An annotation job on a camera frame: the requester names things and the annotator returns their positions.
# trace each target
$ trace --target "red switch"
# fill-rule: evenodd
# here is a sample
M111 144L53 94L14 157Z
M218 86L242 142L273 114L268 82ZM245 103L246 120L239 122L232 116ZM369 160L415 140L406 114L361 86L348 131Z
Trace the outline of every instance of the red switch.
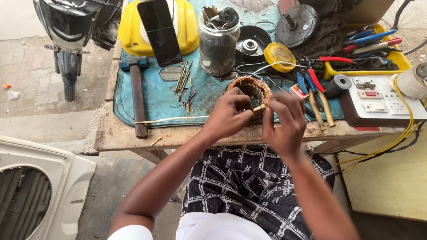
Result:
M375 97L377 95L377 92L376 91L366 91L365 94L368 97Z

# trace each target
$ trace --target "glass jar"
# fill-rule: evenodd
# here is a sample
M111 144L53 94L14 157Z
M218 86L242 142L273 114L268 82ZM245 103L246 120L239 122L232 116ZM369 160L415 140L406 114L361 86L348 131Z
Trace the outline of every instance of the glass jar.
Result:
M215 5L218 11L223 10L226 5ZM234 53L237 40L240 37L240 15L239 23L227 30L216 30L204 25L203 13L199 13L199 35L200 58L199 64L202 70L211 76L223 76L233 69Z

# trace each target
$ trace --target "hammer head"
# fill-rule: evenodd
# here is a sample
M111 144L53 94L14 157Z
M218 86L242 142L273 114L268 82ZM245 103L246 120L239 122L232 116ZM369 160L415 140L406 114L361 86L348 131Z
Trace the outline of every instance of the hammer head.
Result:
M132 56L119 61L119 67L122 71L130 71L131 65L138 65L140 68L148 67L148 58L146 56Z

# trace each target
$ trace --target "hammer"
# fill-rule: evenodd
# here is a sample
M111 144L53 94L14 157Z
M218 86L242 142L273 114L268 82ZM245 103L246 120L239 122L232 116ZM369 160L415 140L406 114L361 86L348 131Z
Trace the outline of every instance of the hammer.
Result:
M132 98L134 103L135 122L147 121L145 115L144 91L142 89L141 68L148 67L146 56L132 56L119 61L122 71L131 71ZM135 124L135 135L139 139L148 138L148 127L146 124Z

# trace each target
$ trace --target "white shirt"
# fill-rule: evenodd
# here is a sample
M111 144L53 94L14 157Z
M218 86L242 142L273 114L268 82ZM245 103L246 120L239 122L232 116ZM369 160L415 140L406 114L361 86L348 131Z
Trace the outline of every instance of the white shirt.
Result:
M113 233L108 240L153 240L141 225L129 225ZM176 240L271 240L256 223L228 213L187 213L179 220Z

